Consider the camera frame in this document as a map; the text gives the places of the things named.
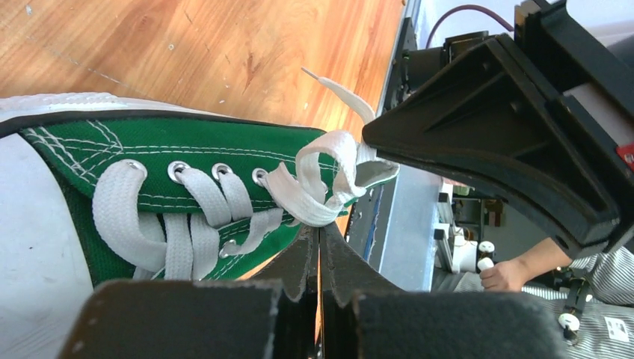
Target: striped shirt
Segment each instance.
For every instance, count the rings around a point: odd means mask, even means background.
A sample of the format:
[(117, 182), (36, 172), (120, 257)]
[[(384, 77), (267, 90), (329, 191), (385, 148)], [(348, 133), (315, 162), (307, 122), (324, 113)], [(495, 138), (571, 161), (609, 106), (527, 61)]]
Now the striped shirt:
[[(571, 358), (634, 358), (634, 255), (625, 248), (575, 260), (570, 267), (585, 269), (594, 298), (586, 303), (575, 345), (567, 347)], [(434, 290), (483, 291), (474, 273), (434, 273)], [(525, 286), (524, 292), (539, 297), (553, 313), (553, 325), (563, 312), (566, 293)]]

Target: person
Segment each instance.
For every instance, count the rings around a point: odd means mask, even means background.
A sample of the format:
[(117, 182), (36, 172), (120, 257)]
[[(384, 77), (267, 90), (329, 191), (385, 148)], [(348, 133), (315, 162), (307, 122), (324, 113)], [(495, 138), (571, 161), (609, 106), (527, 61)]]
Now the person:
[[(626, 248), (571, 260), (551, 238), (546, 238), (524, 254), (497, 263), (480, 275), (436, 270), (432, 291), (529, 293), (553, 314), (553, 325), (559, 326), (567, 293), (526, 285), (558, 267), (586, 270), (585, 279), (594, 296), (585, 304), (577, 340), (566, 340), (570, 357), (634, 358), (634, 255)], [(563, 329), (561, 338), (565, 340)]]

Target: green sneaker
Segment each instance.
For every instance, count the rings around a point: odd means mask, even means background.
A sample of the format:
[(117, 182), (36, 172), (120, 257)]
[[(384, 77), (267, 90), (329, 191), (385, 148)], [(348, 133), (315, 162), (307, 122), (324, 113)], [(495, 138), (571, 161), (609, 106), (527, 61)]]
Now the green sneaker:
[(11, 358), (56, 355), (104, 280), (235, 279), (298, 222), (329, 224), (398, 172), (344, 131), (108, 93), (0, 99), (0, 153), (0, 356)]

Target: human hand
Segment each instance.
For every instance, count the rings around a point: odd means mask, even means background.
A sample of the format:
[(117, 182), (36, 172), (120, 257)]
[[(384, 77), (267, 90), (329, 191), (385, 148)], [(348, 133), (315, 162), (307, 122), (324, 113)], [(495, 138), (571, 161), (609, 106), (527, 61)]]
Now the human hand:
[(520, 292), (526, 278), (526, 268), (518, 260), (497, 263), (480, 272), (484, 290), (494, 292)]

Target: wooden tabletop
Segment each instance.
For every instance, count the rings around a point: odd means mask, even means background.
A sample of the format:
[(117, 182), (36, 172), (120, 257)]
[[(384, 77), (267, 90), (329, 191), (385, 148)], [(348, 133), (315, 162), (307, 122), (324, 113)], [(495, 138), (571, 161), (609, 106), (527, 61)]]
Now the wooden tabletop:
[(3, 0), (0, 97), (110, 92), (358, 139), (360, 118), (301, 67), (376, 106), (402, 11), (401, 0)]

